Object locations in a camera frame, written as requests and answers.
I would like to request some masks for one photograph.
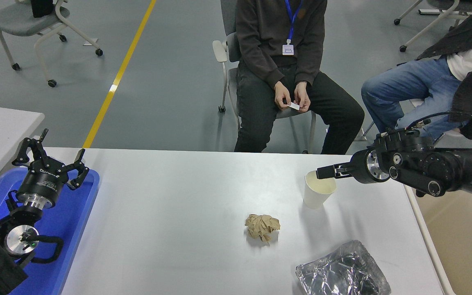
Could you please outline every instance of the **concrete floor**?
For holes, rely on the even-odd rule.
[[[412,2],[330,0],[322,71],[361,101],[366,79],[416,58],[452,24],[443,22],[407,52],[399,52],[401,44],[434,18],[412,12],[401,25],[393,25]],[[8,3],[0,1],[0,8]],[[98,38],[104,55],[97,57],[94,48],[83,46],[84,40],[70,29],[64,30],[67,43],[56,37],[45,41],[41,50],[58,82],[56,88],[47,86],[32,49],[37,37],[6,35],[21,71],[10,68],[0,45],[0,107],[43,112],[45,120],[37,133],[50,129],[45,146],[82,146],[149,5],[149,0],[65,4],[71,22]],[[225,39],[219,1],[203,0],[201,5],[157,1],[91,147],[232,151],[237,136],[230,104],[225,114],[217,112],[223,76],[212,53],[215,39]],[[309,123],[309,115],[278,120],[265,152],[306,149]],[[364,127],[370,123],[367,115]],[[319,119],[315,151],[320,150],[324,133]],[[375,129],[369,132],[370,142],[375,133]],[[472,141],[453,144],[472,146]],[[348,153],[365,145],[355,142]]]

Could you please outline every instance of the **hand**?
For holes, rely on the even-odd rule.
[[[300,110],[298,110],[298,112],[305,113],[309,110],[311,101],[307,95],[307,82],[302,81],[296,84],[296,89],[294,89],[294,100],[300,105]]]
[[[283,84],[278,81],[274,85],[274,102],[278,106],[280,110],[285,110],[286,108],[289,107],[290,105],[290,95],[289,95],[289,90]]]

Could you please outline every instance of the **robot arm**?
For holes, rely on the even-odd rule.
[[[23,271],[28,263],[51,263],[58,258],[64,241],[60,237],[40,235],[34,224],[41,219],[44,209],[56,205],[65,184],[77,189],[89,172],[82,162],[84,149],[79,151],[75,162],[67,166],[47,156],[42,145],[47,132],[45,129],[39,140],[25,138],[12,161],[15,166],[28,167],[28,172],[19,189],[8,193],[9,214],[0,220],[0,295],[10,293],[28,277]],[[34,160],[27,164],[29,148]],[[69,179],[71,170],[78,171],[74,179]],[[38,258],[34,251],[38,243],[54,243],[56,249],[50,257]]]
[[[414,187],[418,196],[472,193],[472,149],[435,149],[431,138],[415,129],[393,130],[378,134],[373,146],[350,162],[317,170],[319,179],[351,176],[360,183],[394,179]]]

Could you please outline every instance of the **blue lanyard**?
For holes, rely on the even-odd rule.
[[[290,3],[289,0],[285,0],[285,5],[287,6],[287,13],[289,14],[289,20],[290,20],[290,31],[289,31],[289,38],[287,39],[287,44],[290,43],[290,41],[293,39],[293,34],[294,34],[294,20],[296,19],[296,16],[298,15],[298,12],[300,11],[300,8],[302,7],[303,0],[300,1],[300,5],[298,6],[298,9],[296,12],[294,12],[290,9]]]

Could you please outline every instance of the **jeans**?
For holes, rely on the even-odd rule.
[[[285,87],[294,100],[296,65],[279,67],[285,75]],[[238,112],[241,128],[235,152],[259,153],[265,149],[279,108],[274,103],[275,92],[240,61],[238,74]],[[311,101],[309,110],[320,115],[329,125],[322,154],[345,154],[363,123],[361,106],[324,73],[318,73],[313,85],[307,86]]]
[[[439,59],[410,61],[390,69],[362,86],[362,99],[380,132],[407,127],[424,116],[451,110],[454,94],[461,81],[451,74],[445,56]],[[400,101],[423,99],[424,103],[404,114]],[[450,122],[448,115],[431,118],[421,136],[437,139],[465,122]]]

